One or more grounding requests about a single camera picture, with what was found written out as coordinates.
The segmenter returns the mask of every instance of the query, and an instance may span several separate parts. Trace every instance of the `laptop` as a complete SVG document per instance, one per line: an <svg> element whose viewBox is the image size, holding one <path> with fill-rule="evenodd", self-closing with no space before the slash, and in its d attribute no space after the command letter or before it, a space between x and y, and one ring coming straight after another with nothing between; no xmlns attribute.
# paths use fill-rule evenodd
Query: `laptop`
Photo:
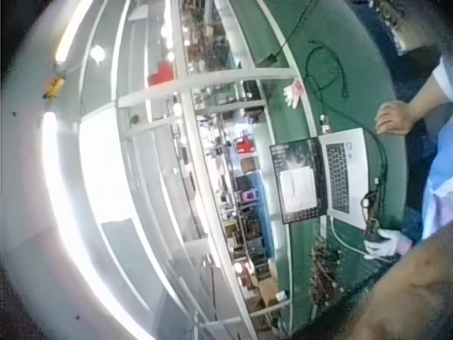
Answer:
<svg viewBox="0 0 453 340"><path fill-rule="evenodd" d="M366 229L360 201L369 191L363 129L272 145L283 223L330 215Z"/></svg>

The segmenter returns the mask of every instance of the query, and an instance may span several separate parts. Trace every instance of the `orange object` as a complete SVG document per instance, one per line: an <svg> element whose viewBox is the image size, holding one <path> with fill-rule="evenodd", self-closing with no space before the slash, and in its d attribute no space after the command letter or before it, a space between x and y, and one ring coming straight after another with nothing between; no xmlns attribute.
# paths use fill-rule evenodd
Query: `orange object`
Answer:
<svg viewBox="0 0 453 340"><path fill-rule="evenodd" d="M47 86L44 96L44 99L47 98L56 98L58 96L59 90L61 90L64 84L64 77L57 75L52 78L49 85Z"/></svg>
<svg viewBox="0 0 453 340"><path fill-rule="evenodd" d="M161 62L157 67L157 73L148 76L148 86L157 85L173 79L173 65L167 61Z"/></svg>

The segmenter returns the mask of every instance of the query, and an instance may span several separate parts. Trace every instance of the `laptop keyboard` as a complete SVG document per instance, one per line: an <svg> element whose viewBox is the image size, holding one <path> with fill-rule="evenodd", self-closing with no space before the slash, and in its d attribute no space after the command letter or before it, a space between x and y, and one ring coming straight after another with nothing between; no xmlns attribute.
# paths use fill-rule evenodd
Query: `laptop keyboard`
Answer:
<svg viewBox="0 0 453 340"><path fill-rule="evenodd" d="M348 164L344 143L326 145L332 208L349 213Z"/></svg>

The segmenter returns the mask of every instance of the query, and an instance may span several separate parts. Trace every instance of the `blue clothing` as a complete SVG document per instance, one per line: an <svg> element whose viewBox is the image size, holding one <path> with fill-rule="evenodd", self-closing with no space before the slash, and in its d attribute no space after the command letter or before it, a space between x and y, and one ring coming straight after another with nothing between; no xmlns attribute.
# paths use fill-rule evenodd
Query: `blue clothing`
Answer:
<svg viewBox="0 0 453 340"><path fill-rule="evenodd" d="M433 72L445 96L453 101L453 68L441 59ZM440 130L437 154L423 193L423 239L453 220L453 117Z"/></svg>

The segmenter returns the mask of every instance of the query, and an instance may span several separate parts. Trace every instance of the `power cord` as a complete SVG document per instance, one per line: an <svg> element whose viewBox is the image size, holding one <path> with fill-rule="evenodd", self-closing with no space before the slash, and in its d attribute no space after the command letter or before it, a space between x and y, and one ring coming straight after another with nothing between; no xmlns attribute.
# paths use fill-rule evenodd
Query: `power cord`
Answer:
<svg viewBox="0 0 453 340"><path fill-rule="evenodd" d="M328 46L324 45L320 41L316 40L309 40L309 43L314 46L314 48L310 51L308 54L306 61L305 61L305 75L303 77L303 81L305 84L305 87L314 95L314 98L321 104L321 112L325 115L328 116L328 112L330 113L335 113L336 115L339 115L340 117L349 120L351 123L354 125L362 128L374 141L374 143L377 146L378 152L379 152L379 160L380 160L380 171L379 171L379 176L377 179L376 183L376 188L374 191L371 191L367 193L367 196L374 196L376 197L376 202L374 202L375 206L373 207L373 211L378 214L378 215L383 215L384 214L384 199L385 199L385 184L386 184L386 177L387 177L387 169L388 169L388 164L387 164L387 155L386 151L384 148L384 145L382 144L381 140L377 137L377 135L374 133L374 131L371 131L368 127L366 127L364 124L359 122L358 120L350 117L349 115L346 115L343 113L341 110L338 110L337 108L333 107L332 105L328 104L325 99L324 99L324 94L323 92L330 88L332 85L336 84L337 81L341 80L341 97L344 99L349 98L349 90L348 90L348 80L346 77L345 70L343 68L343 65L341 64L340 58L338 55ZM316 56L319 55L322 51L326 52L327 55L331 57L331 59L335 62L336 67L337 67L337 72L333 75L332 79L327 81L325 84L321 85L319 80L313 75L311 72L312 68L312 59Z"/></svg>
<svg viewBox="0 0 453 340"><path fill-rule="evenodd" d="M296 25L292 29L291 33L287 36L287 38L285 39L283 44L280 46L280 49L276 53L273 53L275 57L278 57L282 53L283 48L291 40L292 36L296 33L297 29L299 28L299 25L301 24L302 20L304 20L304 17L310 8L310 5L312 5L315 1L316 1L316 5L317 5L319 0L309 0L309 2L307 2L307 4L305 5L304 9L302 10L302 12L299 16L299 19L296 22Z"/></svg>
<svg viewBox="0 0 453 340"><path fill-rule="evenodd" d="M383 257L379 257L379 256L373 256L373 255L370 255L368 254L367 252L363 251L363 250L360 250L360 249L357 249L353 246L350 246L349 244L347 244L346 242L344 242L336 233L335 231L335 227L333 226L333 217L331 217L331 229L332 229L332 233L333 233L333 236L336 238L336 240L341 244L343 245L345 248L348 248L349 250L352 250L358 254L361 254L363 256L371 256L374 258L374 260L378 260L378 261L382 261L382 262L385 262L387 264L392 264L393 262L395 262L395 260L390 260L390 259L384 259Z"/></svg>

